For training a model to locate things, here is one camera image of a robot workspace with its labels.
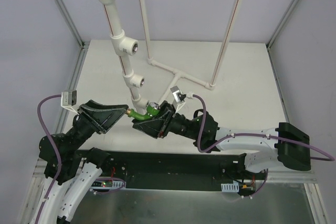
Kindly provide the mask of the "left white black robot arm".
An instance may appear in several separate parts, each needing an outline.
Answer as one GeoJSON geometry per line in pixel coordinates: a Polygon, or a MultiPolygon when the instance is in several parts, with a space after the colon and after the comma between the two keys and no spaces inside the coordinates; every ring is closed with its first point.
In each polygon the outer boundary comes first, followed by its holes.
{"type": "Polygon", "coordinates": [[[106,134],[129,107],[103,105],[93,100],[79,106],[72,127],[66,133],[46,135],[39,142],[39,158],[46,161],[44,184],[30,223],[71,223],[74,213],[96,180],[120,182],[111,155],[91,148],[85,156],[78,149],[94,134],[106,134]]]}

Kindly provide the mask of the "white pipe assembly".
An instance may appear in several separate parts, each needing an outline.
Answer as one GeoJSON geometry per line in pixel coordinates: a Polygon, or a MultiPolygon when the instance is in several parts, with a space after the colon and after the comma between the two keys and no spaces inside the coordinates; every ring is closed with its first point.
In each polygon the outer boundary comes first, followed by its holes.
{"type": "MultiPolygon", "coordinates": [[[[130,57],[134,56],[139,50],[139,42],[136,39],[130,38],[126,36],[124,30],[122,29],[116,0],[99,0],[99,2],[103,6],[104,13],[107,18],[110,39],[113,45],[115,54],[118,56],[121,69],[122,76],[124,78],[125,85],[128,87],[130,91],[131,101],[133,107],[137,112],[144,112],[148,99],[142,97],[139,93],[139,89],[143,86],[145,78],[141,75],[138,75],[134,72],[130,57]]],[[[173,74],[173,80],[170,83],[170,86],[174,86],[180,79],[186,79],[193,83],[199,84],[209,90],[213,90],[216,85],[217,77],[219,74],[219,70],[221,68],[229,41],[231,37],[231,33],[234,28],[234,24],[239,13],[239,9],[241,6],[242,0],[235,0],[232,11],[229,17],[229,21],[224,33],[224,39],[221,44],[221,48],[217,57],[217,61],[215,64],[214,72],[212,74],[212,78],[210,81],[203,81],[201,79],[196,78],[193,75],[190,75],[182,70],[170,67],[168,65],[162,64],[153,59],[151,55],[148,55],[147,61],[150,65],[160,68],[164,71],[170,72],[173,74]]]]}

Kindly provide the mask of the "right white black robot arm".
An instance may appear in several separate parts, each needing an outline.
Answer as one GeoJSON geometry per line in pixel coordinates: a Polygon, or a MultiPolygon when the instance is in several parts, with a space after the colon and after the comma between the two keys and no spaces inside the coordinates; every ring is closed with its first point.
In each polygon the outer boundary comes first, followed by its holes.
{"type": "Polygon", "coordinates": [[[280,122],[276,128],[241,133],[219,127],[209,113],[194,112],[189,120],[167,102],[150,103],[146,114],[128,109],[127,116],[133,119],[134,129],[153,138],[174,133],[192,139],[201,153],[245,150],[244,162],[236,166],[236,173],[242,179],[278,166],[302,172],[311,169],[309,136],[287,122],[280,122]]]}

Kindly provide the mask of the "green water faucet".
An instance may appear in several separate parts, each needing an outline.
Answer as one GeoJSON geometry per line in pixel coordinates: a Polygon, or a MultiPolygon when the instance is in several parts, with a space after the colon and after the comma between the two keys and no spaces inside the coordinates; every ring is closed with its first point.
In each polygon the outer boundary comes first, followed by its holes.
{"type": "Polygon", "coordinates": [[[157,116],[160,112],[160,105],[156,102],[149,102],[144,109],[144,113],[139,113],[134,109],[127,109],[126,115],[138,121],[144,121],[157,116]]]}

